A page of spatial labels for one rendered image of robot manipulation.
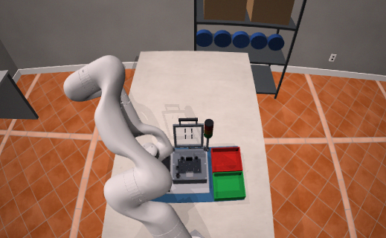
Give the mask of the green open bin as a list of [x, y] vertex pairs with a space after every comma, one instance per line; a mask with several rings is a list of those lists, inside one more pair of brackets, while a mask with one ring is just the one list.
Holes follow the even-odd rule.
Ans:
[[245, 199], [243, 171], [213, 173], [213, 196], [214, 201]]

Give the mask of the red bin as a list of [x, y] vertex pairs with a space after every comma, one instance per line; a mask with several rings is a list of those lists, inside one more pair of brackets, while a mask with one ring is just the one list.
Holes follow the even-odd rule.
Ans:
[[213, 165], [213, 173], [242, 171], [242, 159], [239, 147], [211, 148], [211, 162]]

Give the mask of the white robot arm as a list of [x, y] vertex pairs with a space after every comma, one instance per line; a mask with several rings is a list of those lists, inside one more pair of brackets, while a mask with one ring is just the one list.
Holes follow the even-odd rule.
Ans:
[[[143, 223], [153, 238], [200, 238], [190, 235], [171, 205], [150, 201], [172, 187], [170, 171], [161, 162], [173, 153], [173, 146], [161, 129], [141, 122], [123, 87], [125, 77], [123, 63], [108, 55], [75, 71], [63, 86], [73, 101], [101, 97], [94, 122], [103, 143], [135, 163], [105, 183], [105, 199], [113, 210]], [[135, 138], [141, 135], [154, 135], [158, 143], [140, 145]]]

